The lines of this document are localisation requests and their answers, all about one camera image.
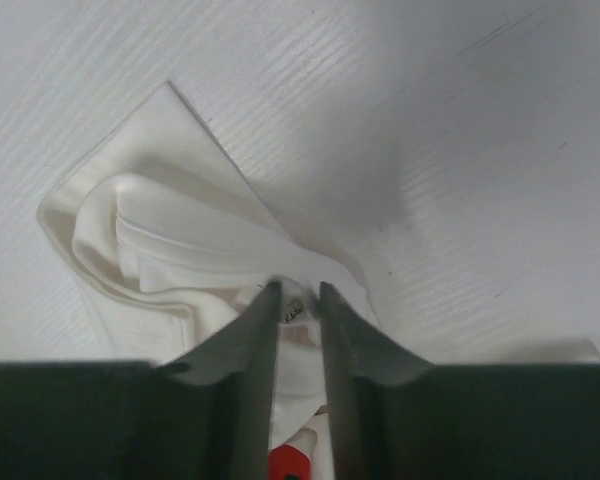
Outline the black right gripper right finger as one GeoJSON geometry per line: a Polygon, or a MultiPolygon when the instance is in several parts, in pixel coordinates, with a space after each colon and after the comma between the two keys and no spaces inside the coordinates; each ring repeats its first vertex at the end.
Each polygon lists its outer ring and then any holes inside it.
{"type": "Polygon", "coordinates": [[[600,479],[600,364],[435,364],[318,309],[337,478],[600,479]]]}

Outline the white t shirt red print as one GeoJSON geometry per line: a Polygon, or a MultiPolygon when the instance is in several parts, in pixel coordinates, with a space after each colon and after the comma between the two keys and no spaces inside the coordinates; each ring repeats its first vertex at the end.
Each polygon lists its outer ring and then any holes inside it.
{"type": "MultiPolygon", "coordinates": [[[[368,293],[346,264],[286,232],[172,86],[160,87],[47,193],[38,220],[116,358],[167,364],[280,283],[263,479],[339,479],[320,286],[333,285],[383,333],[368,293]]],[[[600,364],[586,355],[571,345],[512,364],[600,364]]]]}

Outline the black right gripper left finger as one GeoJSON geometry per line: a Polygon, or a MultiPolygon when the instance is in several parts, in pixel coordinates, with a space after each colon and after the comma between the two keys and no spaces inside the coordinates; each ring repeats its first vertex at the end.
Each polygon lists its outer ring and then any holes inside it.
{"type": "Polygon", "coordinates": [[[0,363],[0,479],[263,479],[282,286],[145,361],[0,363]]]}

